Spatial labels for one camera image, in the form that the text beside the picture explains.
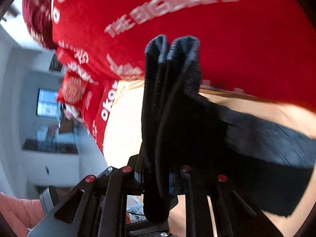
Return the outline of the pink sleeved forearm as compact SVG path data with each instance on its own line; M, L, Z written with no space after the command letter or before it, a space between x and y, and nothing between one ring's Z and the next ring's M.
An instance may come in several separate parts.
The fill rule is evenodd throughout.
M1 236L25 237L43 218L39 199L19 199L1 193Z

